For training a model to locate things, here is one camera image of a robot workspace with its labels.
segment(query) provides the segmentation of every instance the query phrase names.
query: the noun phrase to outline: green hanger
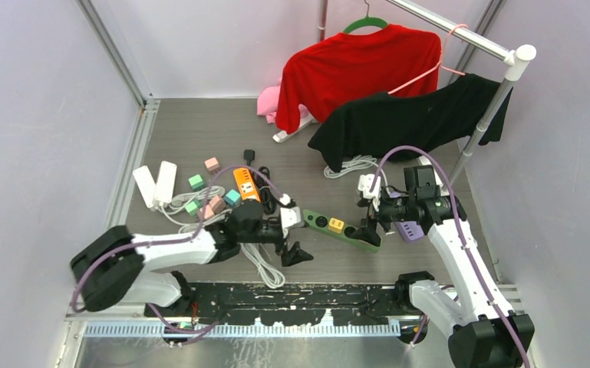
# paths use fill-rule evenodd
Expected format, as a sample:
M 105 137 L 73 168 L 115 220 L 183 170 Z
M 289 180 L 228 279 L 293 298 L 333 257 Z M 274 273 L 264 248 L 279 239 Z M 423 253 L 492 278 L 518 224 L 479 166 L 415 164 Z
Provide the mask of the green hanger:
M 363 28 L 363 27 L 368 27 L 368 26 L 385 28 L 389 25 L 386 21 L 384 21 L 380 18 L 370 17 L 369 16 L 369 3 L 367 2 L 367 0 L 364 0 L 364 3 L 367 4 L 367 16 L 351 23 L 349 26 L 347 26 L 343 30 L 342 33 L 352 33 L 353 31 L 355 31 L 358 28 Z

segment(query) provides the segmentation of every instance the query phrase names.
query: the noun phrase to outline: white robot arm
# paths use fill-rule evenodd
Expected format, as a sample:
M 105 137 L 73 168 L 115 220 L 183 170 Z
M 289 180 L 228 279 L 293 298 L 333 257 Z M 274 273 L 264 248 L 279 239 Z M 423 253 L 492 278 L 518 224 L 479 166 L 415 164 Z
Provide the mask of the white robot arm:
M 505 322 L 511 323 L 526 350 L 534 334 L 531 319 L 513 310 L 486 271 L 466 213 L 456 199 L 459 218 L 455 218 L 448 196 L 442 195 L 437 185 L 433 167 L 406 168 L 404 174 L 407 192 L 398 193 L 404 196 L 390 196 L 387 188 L 380 187 L 380 178 L 374 175 L 361 176 L 358 206 L 367 207 L 368 213 L 361 227 L 349 237 L 377 245 L 381 243 L 377 225 L 389 233 L 392 222 L 417 222 L 440 253 L 459 299 L 454 301 L 431 274 L 422 271 L 399 276 L 395 290 L 400 304 L 422 312 L 439 328 L 448 339 L 456 367 L 520 366 L 519 351 Z M 456 222 L 466 239 L 465 245 Z
M 294 202 L 281 207 L 279 215 L 263 218 L 261 203 L 243 201 L 221 222 L 207 225 L 196 237 L 191 234 L 130 234 L 126 226 L 114 226 L 88 245 L 71 261 L 79 281 L 102 255 L 125 244 L 130 249 L 101 263 L 87 279 L 81 294 L 87 311 L 102 311 L 117 303 L 152 303 L 178 308 L 190 305 L 190 290 L 179 272 L 156 273 L 180 265 L 206 265 L 236 256 L 242 243 L 274 244 L 282 266 L 288 267 L 313 257 L 296 241 L 288 249 L 292 228 L 303 227 L 302 212 Z

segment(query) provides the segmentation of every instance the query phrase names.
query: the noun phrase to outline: black shirt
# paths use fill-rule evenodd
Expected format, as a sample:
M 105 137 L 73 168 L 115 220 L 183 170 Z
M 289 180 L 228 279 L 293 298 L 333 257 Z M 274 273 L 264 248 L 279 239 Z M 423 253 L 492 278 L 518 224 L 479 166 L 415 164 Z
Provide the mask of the black shirt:
M 452 140 L 469 136 L 499 85 L 493 80 L 467 74 L 423 96 L 394 97 L 381 92 L 353 100 L 331 113 L 308 146 L 321 152 L 324 161 L 337 173 L 345 156 L 380 158 L 402 145 L 429 152 Z M 480 140 L 481 146 L 500 140 L 508 103 L 509 96 Z M 403 151 L 395 153 L 391 159 L 400 161 L 418 156 Z

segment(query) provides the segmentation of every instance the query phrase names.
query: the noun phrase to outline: teal cube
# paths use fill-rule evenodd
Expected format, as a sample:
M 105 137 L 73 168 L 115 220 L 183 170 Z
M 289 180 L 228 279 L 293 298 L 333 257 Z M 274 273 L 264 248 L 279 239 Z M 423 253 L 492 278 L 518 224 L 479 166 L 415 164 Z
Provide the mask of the teal cube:
M 199 174 L 191 176 L 189 178 L 189 184 L 191 185 L 191 188 L 193 188 L 193 190 L 196 192 L 204 189 L 204 179 L 202 179 L 202 176 L 200 176 Z
M 194 199 L 192 202 L 189 202 L 188 205 L 184 207 L 184 210 L 188 212 L 189 215 L 194 216 L 197 215 L 197 210 L 201 207 L 200 203 L 197 199 Z
M 236 190 L 231 189 L 230 191 L 225 194 L 225 202 L 227 202 L 230 206 L 235 206 L 240 202 L 240 193 Z

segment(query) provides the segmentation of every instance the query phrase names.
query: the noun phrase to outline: power strip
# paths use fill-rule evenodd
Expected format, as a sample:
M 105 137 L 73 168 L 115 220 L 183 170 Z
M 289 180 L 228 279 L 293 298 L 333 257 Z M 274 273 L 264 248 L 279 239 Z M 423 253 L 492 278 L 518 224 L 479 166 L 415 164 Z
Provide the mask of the power strip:
M 254 179 L 252 179 L 249 170 L 245 168 L 235 169 L 233 174 L 234 179 L 236 180 L 236 185 L 238 186 L 238 191 L 240 192 L 240 198 L 242 200 L 255 199 L 256 201 L 261 202 L 259 189 L 256 188 L 256 184 L 254 183 Z
M 309 209 L 305 209 L 304 221 L 306 221 L 308 228 L 320 232 L 324 235 L 331 236 L 332 238 L 341 240 L 345 243 L 353 245 L 354 247 L 358 247 L 371 253 L 378 253 L 378 251 L 381 250 L 380 244 L 378 246 L 375 246 L 365 243 L 361 240 L 349 238 L 348 235 L 356 231 L 358 227 L 353 225 L 346 225 L 344 222 L 337 220 L 336 218 L 324 216 L 317 212 L 313 212 Z M 333 226 L 333 224 L 338 224 L 338 222 L 341 223 L 341 229 L 337 228 L 339 232 L 332 231 L 331 227 Z
M 176 175 L 177 165 L 168 161 L 161 162 L 159 176 L 157 177 L 157 187 L 154 189 L 154 205 L 157 208 L 165 208 L 173 200 Z
M 148 169 L 148 166 L 141 166 L 132 172 L 132 176 L 134 177 L 134 181 L 137 182 L 146 207 L 154 211 L 154 190 L 157 184 L 154 182 L 150 169 Z

